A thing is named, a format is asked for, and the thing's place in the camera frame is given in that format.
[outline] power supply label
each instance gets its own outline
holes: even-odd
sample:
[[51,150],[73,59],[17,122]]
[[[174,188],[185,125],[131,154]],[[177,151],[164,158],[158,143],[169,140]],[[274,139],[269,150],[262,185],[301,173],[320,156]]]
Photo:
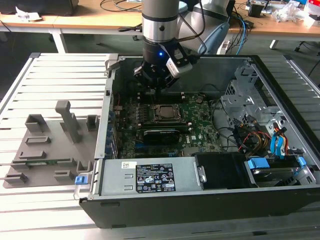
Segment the power supply label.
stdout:
[[136,165],[135,176],[135,190],[139,194],[176,190],[174,169],[171,163]]

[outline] sticker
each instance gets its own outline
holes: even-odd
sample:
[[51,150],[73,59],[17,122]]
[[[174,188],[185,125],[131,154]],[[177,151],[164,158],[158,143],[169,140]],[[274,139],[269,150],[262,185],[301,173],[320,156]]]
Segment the sticker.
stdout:
[[121,163],[122,169],[135,169],[137,165],[136,161],[123,161]]
[[172,192],[176,190],[171,163],[136,165],[136,191],[139,194]]

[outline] green circuit board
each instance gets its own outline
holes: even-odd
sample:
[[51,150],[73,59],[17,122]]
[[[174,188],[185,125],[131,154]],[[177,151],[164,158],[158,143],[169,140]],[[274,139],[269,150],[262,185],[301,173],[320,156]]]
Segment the green circuit board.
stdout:
[[175,103],[174,107],[179,109],[181,114],[178,118],[191,123],[189,130],[181,132],[175,144],[147,145],[143,139],[146,129],[140,128],[141,120],[137,116],[144,108],[147,109],[149,118],[149,109],[152,115],[153,104],[142,104],[129,98],[117,112],[118,158],[189,157],[197,152],[222,151],[220,140],[212,126],[209,102],[205,97],[197,94],[186,95],[185,100]]

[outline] blue latch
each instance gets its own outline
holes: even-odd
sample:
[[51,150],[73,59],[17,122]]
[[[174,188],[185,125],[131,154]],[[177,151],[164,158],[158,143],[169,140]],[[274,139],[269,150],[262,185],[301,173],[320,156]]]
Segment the blue latch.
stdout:
[[76,176],[74,184],[75,185],[86,185],[86,184],[88,184],[88,177],[87,176]]
[[306,160],[302,156],[298,157],[298,163],[300,164],[301,167],[307,165]]
[[281,154],[281,147],[284,143],[284,139],[282,137],[279,137],[277,144],[276,144],[276,141],[277,141],[277,134],[274,133],[271,138],[270,151],[272,154],[275,154],[280,159],[284,159],[285,157]]
[[251,158],[248,161],[250,169],[268,169],[269,163],[265,157]]

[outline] blue cable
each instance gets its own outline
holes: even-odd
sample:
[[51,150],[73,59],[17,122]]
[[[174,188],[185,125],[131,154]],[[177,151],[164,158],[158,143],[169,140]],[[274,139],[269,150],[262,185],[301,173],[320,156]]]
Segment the blue cable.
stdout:
[[243,34],[242,34],[241,43],[240,43],[240,46],[239,46],[238,51],[236,52],[236,55],[238,55],[239,52],[241,51],[241,49],[242,49],[242,47],[243,47],[243,44],[244,44],[245,35],[246,35],[246,24],[245,24],[245,22],[244,22],[242,19],[238,18],[238,17],[237,17],[237,19],[239,19],[239,20],[242,22],[242,25],[243,25]]

